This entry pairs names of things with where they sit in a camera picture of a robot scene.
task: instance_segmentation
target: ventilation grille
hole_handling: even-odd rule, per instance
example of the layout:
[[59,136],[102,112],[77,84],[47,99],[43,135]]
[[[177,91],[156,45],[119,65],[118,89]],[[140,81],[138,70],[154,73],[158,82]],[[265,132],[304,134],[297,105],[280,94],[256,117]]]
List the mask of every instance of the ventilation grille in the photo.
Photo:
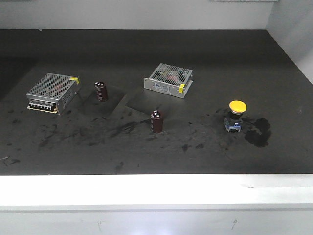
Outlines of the ventilation grille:
[[28,94],[59,99],[75,82],[70,80],[70,78],[70,76],[48,73]]
[[150,79],[179,86],[187,82],[191,73],[192,70],[189,69],[159,64],[156,70],[151,74]]

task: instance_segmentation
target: white label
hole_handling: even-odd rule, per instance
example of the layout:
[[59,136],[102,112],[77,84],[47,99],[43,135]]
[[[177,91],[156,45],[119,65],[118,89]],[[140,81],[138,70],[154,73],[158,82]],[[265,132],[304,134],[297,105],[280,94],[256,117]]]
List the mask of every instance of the white label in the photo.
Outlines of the white label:
[[155,89],[163,92],[170,92],[170,86],[155,83]]

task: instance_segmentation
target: yellow label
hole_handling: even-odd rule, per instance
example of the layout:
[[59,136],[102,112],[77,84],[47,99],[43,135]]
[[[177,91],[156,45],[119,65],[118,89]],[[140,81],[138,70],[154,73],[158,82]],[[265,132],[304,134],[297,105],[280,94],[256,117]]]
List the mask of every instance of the yellow label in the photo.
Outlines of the yellow label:
[[79,84],[79,78],[78,77],[71,77],[70,80],[76,81],[76,84]]
[[179,90],[178,90],[179,93],[183,93],[183,91],[184,91],[184,86],[185,86],[185,84],[181,84],[181,85],[179,86]]

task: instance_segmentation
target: yellow mushroom button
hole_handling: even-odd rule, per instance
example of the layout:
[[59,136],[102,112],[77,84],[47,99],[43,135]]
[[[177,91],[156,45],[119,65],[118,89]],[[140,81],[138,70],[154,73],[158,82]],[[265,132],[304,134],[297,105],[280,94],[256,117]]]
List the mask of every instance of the yellow mushroom button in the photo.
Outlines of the yellow mushroom button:
[[246,111],[246,104],[239,100],[234,100],[229,103],[229,107],[232,111],[236,113],[243,113]]

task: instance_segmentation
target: metal mesh casing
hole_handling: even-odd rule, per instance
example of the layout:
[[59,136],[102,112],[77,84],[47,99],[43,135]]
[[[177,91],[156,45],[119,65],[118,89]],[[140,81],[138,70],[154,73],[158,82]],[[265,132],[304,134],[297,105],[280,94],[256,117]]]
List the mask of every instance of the metal mesh casing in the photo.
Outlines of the metal mesh casing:
[[159,64],[149,78],[144,78],[144,88],[184,98],[192,84],[192,70]]
[[60,113],[80,89],[77,77],[48,73],[26,94],[29,101],[56,104]]

